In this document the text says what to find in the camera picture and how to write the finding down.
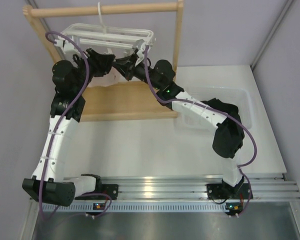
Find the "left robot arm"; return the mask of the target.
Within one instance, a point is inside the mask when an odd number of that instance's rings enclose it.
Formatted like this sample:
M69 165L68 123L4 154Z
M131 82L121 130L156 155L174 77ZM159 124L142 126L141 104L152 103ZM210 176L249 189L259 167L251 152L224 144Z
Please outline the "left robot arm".
M68 207L85 193L93 199L103 194L98 175L82 174L65 180L64 168L86 103L83 91L92 78L107 75L114 60L113 54L99 54L88 48L84 57L74 54L72 61L60 60L52 67L55 95L46 142L32 176L22 182L23 190L35 201Z

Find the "white plastic clip hanger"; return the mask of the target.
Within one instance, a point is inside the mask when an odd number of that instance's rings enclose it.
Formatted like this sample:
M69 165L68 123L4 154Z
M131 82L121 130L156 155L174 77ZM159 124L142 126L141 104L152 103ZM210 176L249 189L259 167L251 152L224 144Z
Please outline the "white plastic clip hanger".
M103 22L101 5L98 4L99 25L75 23L61 32L63 36L70 38L80 48L84 46L101 47L106 49L107 54L113 50L123 50L124 55L130 55L133 44L144 39L150 47L156 41L154 32L148 29L124 28L107 26Z

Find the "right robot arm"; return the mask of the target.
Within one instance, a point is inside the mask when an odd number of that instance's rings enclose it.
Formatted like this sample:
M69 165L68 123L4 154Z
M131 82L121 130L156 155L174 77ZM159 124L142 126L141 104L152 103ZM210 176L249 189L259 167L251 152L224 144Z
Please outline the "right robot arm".
M216 98L208 101L193 98L174 82L176 73L167 60L159 60L154 67L150 67L133 54L116 59L112 66L127 81L137 78L148 84L162 106L187 116L214 133L212 149L224 159L223 174L221 184L212 188L208 197L211 200L236 198L244 184L236 160L236 153L245 138L239 109Z

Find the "black striped sock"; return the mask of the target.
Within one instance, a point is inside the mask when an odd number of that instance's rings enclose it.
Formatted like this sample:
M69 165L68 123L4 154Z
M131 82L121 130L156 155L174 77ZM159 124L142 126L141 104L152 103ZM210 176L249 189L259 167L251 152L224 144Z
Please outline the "black striped sock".
M230 103L222 102L221 100L217 98L212 98L210 100L203 100L201 101L203 104L210 106L213 109L219 110L221 112L227 113L228 115L234 117L236 120L238 120L240 123L241 117L239 115L239 108Z

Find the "pink sock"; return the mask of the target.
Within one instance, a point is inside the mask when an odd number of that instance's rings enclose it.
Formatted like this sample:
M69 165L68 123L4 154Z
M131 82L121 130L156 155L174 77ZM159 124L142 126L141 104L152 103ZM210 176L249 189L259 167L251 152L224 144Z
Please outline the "pink sock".
M120 78L121 74L115 68L112 68L110 72L104 76L93 77L87 87L94 88L112 86L117 84Z

